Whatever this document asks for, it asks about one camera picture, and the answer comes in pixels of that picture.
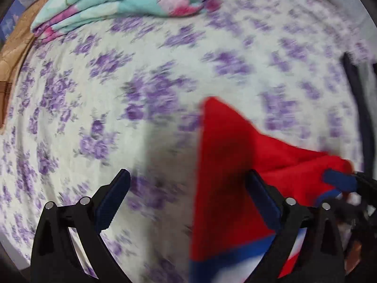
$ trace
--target bed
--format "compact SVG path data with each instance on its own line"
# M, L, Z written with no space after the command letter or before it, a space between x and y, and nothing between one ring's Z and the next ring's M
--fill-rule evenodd
M218 96L262 133L360 171L345 51L372 59L328 0L223 0L214 13L116 18L34 43L1 137L1 232L30 261L46 202L76 203L125 168L130 193L103 240L133 282L187 282L202 101Z

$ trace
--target blanket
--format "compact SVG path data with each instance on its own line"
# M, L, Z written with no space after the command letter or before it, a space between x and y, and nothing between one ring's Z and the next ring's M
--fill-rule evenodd
M191 282L243 283L274 239L245 187L255 169L284 197L317 206L340 191L322 181L327 169L351 173L349 161L325 152L297 148L260 134L229 106L210 98L204 105L197 196L192 238ZM280 276L289 274L299 255L299 232Z
M38 0L19 18L16 27L1 48L0 52L0 134L6 124L9 110L9 97L16 83L23 61L33 43L34 35L29 31L30 24L48 0Z
M50 0L31 25L42 43L67 34L84 24L119 15L185 17L193 15L213 0Z

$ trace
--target silver screw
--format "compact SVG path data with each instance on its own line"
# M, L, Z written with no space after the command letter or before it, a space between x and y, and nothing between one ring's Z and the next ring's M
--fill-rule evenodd
M296 204L296 200L293 199L293 198L287 198L287 199L285 199L285 202L286 202L288 205L295 205L295 204Z
M45 208L46 209L52 209L53 208L53 202L47 202L46 205L45 205Z
M330 204L328 204L327 202L322 203L322 207L323 207L323 209L325 209L326 211L328 211L329 209L331 209Z
M90 198L89 197L84 197L84 198L81 198L81 200L80 200L80 203L82 205L87 205L87 204L89 204L89 202L90 202Z

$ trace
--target red garment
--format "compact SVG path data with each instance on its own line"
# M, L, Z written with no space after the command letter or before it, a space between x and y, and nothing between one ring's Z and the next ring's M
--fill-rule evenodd
M273 234L245 189L255 169L284 197L312 206L334 187L322 173L352 172L349 161L324 152L297 148L260 134L253 125L216 98L204 104L191 258L201 262ZM294 262L286 264L283 274Z

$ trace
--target bed sheet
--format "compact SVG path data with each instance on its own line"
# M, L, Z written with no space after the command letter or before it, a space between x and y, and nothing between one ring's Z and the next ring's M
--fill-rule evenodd
M76 203L125 168L131 189L102 238L134 283L187 282L203 99L361 170L345 50L369 58L325 0L224 0L214 13L105 20L33 45L0 147L1 231L30 260L47 201Z

